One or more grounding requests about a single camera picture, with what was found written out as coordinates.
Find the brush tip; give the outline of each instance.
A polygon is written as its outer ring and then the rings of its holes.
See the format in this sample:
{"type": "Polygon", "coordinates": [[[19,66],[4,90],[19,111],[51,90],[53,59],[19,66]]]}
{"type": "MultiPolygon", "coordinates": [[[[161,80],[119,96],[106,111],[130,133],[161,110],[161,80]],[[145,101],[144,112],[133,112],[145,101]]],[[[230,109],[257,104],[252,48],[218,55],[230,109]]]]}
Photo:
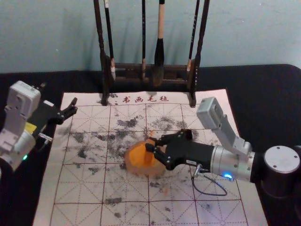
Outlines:
{"type": "Polygon", "coordinates": [[[152,73],[152,81],[154,87],[162,85],[164,78],[164,66],[155,66],[152,73]]]}

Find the metal cylinder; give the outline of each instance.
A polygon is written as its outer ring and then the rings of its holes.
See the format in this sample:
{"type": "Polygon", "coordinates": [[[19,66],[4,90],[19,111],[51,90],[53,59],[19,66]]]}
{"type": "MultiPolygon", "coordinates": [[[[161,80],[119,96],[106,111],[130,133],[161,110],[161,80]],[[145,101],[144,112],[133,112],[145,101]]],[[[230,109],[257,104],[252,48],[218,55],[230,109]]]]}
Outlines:
{"type": "Polygon", "coordinates": [[[286,197],[293,189],[300,166],[299,155],[286,146],[274,146],[264,154],[263,190],[272,197],[286,197]]]}
{"type": "Polygon", "coordinates": [[[229,179],[251,181],[251,172],[255,153],[250,152],[248,158],[240,158],[217,145],[212,153],[210,171],[229,179]]]}

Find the blue led light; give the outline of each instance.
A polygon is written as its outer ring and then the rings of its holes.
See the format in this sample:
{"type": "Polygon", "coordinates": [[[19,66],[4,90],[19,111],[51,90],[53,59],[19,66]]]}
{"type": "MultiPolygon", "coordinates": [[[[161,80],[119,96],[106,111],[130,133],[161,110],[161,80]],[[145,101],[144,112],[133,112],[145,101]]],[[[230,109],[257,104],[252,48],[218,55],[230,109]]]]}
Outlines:
{"type": "Polygon", "coordinates": [[[224,174],[224,177],[225,177],[225,178],[228,178],[228,179],[232,179],[232,176],[231,176],[229,173],[225,173],[225,174],[224,174]]]}

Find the orange object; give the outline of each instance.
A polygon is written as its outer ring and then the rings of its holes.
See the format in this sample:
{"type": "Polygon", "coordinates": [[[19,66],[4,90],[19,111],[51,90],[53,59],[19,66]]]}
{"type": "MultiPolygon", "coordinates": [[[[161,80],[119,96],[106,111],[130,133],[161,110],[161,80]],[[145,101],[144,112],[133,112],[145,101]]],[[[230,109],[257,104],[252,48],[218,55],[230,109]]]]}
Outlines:
{"type": "Polygon", "coordinates": [[[155,145],[153,140],[138,142],[131,146],[125,153],[125,163],[127,170],[134,174],[144,174],[158,176],[165,171],[165,166],[155,159],[153,153],[146,151],[145,144],[155,145]]]}

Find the cable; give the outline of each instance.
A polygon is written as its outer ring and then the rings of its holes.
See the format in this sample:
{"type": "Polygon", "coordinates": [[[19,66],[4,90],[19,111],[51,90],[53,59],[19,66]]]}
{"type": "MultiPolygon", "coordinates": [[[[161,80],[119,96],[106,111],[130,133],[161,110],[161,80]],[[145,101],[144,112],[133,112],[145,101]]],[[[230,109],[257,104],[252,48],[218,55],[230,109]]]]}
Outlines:
{"type": "Polygon", "coordinates": [[[206,179],[210,180],[211,182],[215,183],[216,185],[218,185],[224,192],[225,194],[213,194],[213,193],[206,193],[206,192],[202,192],[200,190],[197,189],[197,187],[195,186],[194,184],[194,177],[191,178],[191,181],[192,181],[192,186],[198,191],[200,192],[201,194],[205,194],[205,195],[211,195],[211,196],[226,196],[228,194],[228,192],[226,191],[226,189],[221,186],[219,183],[217,183],[215,180],[207,177],[206,175],[203,174],[203,177],[205,177],[206,179]]]}
{"type": "Polygon", "coordinates": [[[48,140],[45,140],[45,142],[43,143],[42,147],[40,147],[39,149],[35,148],[36,152],[40,152],[42,151],[50,142],[48,140]]]}

